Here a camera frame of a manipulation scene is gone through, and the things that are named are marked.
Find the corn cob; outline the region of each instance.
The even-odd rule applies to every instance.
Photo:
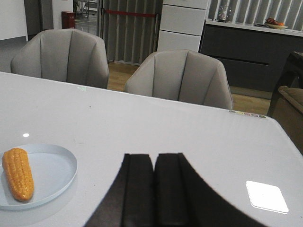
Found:
[[[21,148],[5,152],[2,165],[13,197],[19,201],[29,200],[33,196],[34,180],[27,152]]]

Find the gray chair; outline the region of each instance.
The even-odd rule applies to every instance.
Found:
[[[189,50],[154,52],[125,85],[125,92],[232,109],[223,64]]]
[[[104,41],[77,29],[37,34],[12,59],[11,72],[74,84],[107,88]]]

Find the wooden floor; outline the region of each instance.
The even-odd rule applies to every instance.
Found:
[[[109,81],[107,88],[115,91],[123,91],[124,84],[138,68],[138,66],[115,62],[109,63],[108,67]],[[270,104],[270,100],[268,99],[243,96],[238,94],[232,94],[232,98],[234,110],[262,115],[267,114]]]

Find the white table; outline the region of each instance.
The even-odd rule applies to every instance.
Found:
[[[254,219],[302,226],[303,158],[271,118],[9,73],[0,73],[0,84],[0,150],[56,144],[79,165],[61,196],[38,208],[1,210],[0,226],[83,226],[124,153],[149,154],[155,162],[170,152],[183,152],[208,184]],[[279,187],[289,212],[253,207],[247,180]]]

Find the plate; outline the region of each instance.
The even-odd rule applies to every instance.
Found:
[[[273,29],[282,29],[282,28],[288,28],[287,26],[280,26],[280,25],[272,25],[265,23],[268,27],[273,28]]]
[[[33,197],[26,202],[13,198],[0,162],[0,209],[23,210],[47,203],[72,183],[77,173],[77,159],[67,149],[53,144],[18,146],[27,151],[35,184]]]

